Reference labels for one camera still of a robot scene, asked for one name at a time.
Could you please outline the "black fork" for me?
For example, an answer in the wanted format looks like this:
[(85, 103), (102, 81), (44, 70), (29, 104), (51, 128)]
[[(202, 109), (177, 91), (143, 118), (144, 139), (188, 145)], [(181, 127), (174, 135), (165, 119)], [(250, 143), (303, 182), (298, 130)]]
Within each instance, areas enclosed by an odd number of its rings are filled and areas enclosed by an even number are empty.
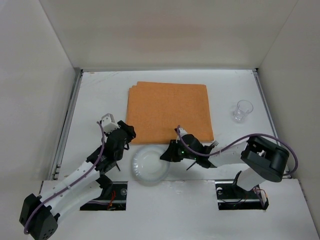
[[(208, 148), (208, 151), (207, 151), (207, 152), (210, 153), (211, 150), (212, 150), (213, 148), (215, 148), (218, 144), (219, 144), (219, 142), (215, 140), (213, 143), (211, 143), (210, 145), (208, 145), (208, 146), (207, 146), (207, 148)], [(190, 168), (192, 168), (196, 163), (197, 163), (197, 162), (194, 161), (186, 170), (188, 171), (188, 170), (189, 170)]]

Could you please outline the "white round plate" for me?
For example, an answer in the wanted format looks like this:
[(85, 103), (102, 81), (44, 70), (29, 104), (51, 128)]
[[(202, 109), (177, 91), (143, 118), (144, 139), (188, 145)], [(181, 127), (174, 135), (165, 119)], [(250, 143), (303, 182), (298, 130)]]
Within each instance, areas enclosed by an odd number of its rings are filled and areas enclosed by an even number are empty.
[(131, 161), (133, 176), (147, 184), (164, 180), (170, 169), (170, 162), (160, 159), (164, 152), (165, 150), (157, 145), (139, 148)]

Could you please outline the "orange cloth placemat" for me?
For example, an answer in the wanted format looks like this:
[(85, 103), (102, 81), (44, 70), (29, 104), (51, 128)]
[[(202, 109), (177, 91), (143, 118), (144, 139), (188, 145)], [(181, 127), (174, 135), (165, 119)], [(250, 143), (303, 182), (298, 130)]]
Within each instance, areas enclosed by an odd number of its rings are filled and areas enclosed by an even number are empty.
[(167, 144), (181, 126), (201, 142), (214, 140), (207, 87), (204, 84), (138, 82), (128, 91), (126, 123), (136, 145)]

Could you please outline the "clear plastic cup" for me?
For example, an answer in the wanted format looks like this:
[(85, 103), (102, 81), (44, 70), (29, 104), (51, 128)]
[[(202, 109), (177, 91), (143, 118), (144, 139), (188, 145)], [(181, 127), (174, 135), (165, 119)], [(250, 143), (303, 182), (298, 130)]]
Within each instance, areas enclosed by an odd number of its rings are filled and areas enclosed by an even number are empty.
[(250, 101), (243, 99), (236, 104), (232, 115), (237, 122), (243, 122), (253, 110), (253, 104)]

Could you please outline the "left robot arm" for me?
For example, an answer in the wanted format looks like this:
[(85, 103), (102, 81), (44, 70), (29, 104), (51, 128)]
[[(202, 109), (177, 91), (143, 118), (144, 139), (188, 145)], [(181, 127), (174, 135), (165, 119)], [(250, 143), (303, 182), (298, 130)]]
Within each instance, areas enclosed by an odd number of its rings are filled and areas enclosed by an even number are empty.
[(19, 222), (23, 232), (35, 240), (47, 240), (67, 215), (98, 198), (113, 182), (106, 173), (117, 166), (130, 142), (136, 137), (133, 126), (109, 116), (97, 123), (101, 130), (101, 146), (68, 177), (48, 191), (28, 195), (23, 202)]

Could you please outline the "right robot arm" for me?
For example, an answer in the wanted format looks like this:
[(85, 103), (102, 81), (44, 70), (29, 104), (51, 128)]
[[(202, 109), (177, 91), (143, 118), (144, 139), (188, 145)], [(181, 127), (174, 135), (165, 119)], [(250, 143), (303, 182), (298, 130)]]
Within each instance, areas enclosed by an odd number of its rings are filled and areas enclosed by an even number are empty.
[(214, 144), (204, 145), (194, 135), (183, 133), (170, 141), (159, 158), (172, 163), (194, 160), (205, 169), (246, 164), (248, 169), (238, 172), (233, 182), (250, 191), (264, 181), (279, 183), (285, 175), (290, 153), (268, 138), (273, 139), (267, 134), (249, 134), (213, 152)]

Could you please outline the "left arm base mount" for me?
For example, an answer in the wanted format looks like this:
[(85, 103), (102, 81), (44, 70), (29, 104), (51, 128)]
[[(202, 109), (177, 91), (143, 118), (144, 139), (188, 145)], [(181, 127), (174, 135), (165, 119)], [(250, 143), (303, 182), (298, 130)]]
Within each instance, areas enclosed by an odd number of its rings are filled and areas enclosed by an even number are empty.
[(127, 207), (128, 182), (116, 181), (104, 188), (101, 195), (80, 207), (80, 211), (125, 211)]

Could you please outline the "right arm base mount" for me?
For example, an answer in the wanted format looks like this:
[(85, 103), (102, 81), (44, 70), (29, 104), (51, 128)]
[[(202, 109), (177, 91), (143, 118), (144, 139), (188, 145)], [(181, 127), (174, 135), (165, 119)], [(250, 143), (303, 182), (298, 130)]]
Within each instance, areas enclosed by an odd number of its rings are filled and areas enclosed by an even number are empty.
[(266, 191), (255, 186), (246, 191), (230, 180), (215, 182), (217, 205), (219, 210), (262, 210), (269, 207)]

